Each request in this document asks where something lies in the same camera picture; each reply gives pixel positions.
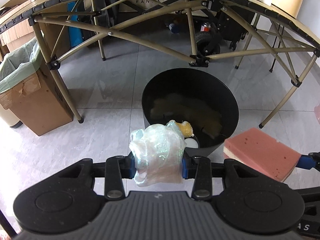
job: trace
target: black trash bin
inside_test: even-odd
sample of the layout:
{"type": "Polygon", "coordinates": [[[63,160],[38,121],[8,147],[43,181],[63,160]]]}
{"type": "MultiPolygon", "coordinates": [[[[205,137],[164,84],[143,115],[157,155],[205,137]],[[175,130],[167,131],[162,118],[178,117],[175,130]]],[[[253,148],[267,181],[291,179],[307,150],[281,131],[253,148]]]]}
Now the black trash bin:
{"type": "Polygon", "coordinates": [[[207,157],[235,131],[239,109],[231,91],[216,77],[192,68],[176,68],[156,75],[142,93],[145,127],[188,121],[199,148],[190,156],[207,157]]]}

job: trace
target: trash can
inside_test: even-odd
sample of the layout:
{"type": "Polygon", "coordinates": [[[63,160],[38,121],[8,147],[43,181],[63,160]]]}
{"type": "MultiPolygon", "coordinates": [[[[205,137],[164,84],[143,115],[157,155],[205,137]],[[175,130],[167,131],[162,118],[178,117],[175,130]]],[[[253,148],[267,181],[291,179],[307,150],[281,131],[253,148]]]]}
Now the trash can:
{"type": "Polygon", "coordinates": [[[39,136],[73,120],[35,38],[0,64],[0,104],[39,136]]]}
{"type": "Polygon", "coordinates": [[[142,93],[145,127],[170,120],[188,121],[198,148],[190,156],[207,157],[235,131],[239,109],[231,91],[216,77],[192,68],[176,68],[156,75],[142,93]]]}

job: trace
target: iridescent plastic bag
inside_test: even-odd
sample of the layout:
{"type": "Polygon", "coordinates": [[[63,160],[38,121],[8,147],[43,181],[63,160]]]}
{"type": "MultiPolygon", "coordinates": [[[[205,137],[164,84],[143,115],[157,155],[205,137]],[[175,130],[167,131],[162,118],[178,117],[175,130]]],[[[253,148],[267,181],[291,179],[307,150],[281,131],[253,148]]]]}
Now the iridescent plastic bag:
{"type": "Polygon", "coordinates": [[[182,155],[186,143],[174,121],[153,124],[130,135],[135,158],[134,180],[140,187],[158,182],[182,183],[182,155]]]}

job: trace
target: wheel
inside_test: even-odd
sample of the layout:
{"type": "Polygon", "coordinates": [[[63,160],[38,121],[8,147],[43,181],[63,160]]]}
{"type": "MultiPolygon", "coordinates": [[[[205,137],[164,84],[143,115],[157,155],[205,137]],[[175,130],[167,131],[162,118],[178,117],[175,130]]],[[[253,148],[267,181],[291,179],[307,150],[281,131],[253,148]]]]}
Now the wheel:
{"type": "Polygon", "coordinates": [[[198,53],[201,56],[208,56],[220,53],[220,45],[217,44],[212,50],[205,51],[204,48],[210,43],[212,40],[212,35],[210,32],[198,32],[196,33],[196,44],[198,48],[198,53]]]}

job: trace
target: black bag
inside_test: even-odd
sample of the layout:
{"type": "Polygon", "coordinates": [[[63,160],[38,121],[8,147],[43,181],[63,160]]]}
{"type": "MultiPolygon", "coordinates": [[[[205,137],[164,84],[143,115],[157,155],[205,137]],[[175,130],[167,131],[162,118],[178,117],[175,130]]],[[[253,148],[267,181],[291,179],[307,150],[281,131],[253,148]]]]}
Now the black bag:
{"type": "MultiPolygon", "coordinates": [[[[96,10],[101,10],[101,9],[105,8],[106,6],[116,2],[118,0],[94,0],[94,1],[95,1],[95,5],[96,5],[96,10]]],[[[78,11],[79,12],[85,11],[83,2],[78,7],[78,11]]],[[[111,26],[116,25],[118,22],[118,12],[119,12],[119,5],[113,6],[112,8],[110,8],[108,10],[102,11],[102,14],[98,16],[99,26],[111,27],[111,26]]],[[[78,21],[83,22],[83,23],[94,24],[93,17],[90,17],[90,16],[79,16],[78,21]]],[[[81,32],[82,32],[82,38],[84,41],[86,41],[89,38],[96,35],[95,32],[89,31],[89,30],[81,29],[81,32]]],[[[89,48],[95,47],[97,45],[98,45],[98,42],[96,41],[95,43],[89,45],[88,47],[89,48]]]]}
{"type": "MultiPolygon", "coordinates": [[[[255,15],[254,12],[240,8],[238,6],[231,6],[230,8],[233,9],[237,14],[239,14],[249,24],[251,24],[255,15]]],[[[218,12],[216,17],[218,18],[217,28],[221,30],[220,33],[224,40],[237,43],[241,39],[243,40],[245,38],[248,31],[234,19],[230,18],[222,11],[218,12]]]]}

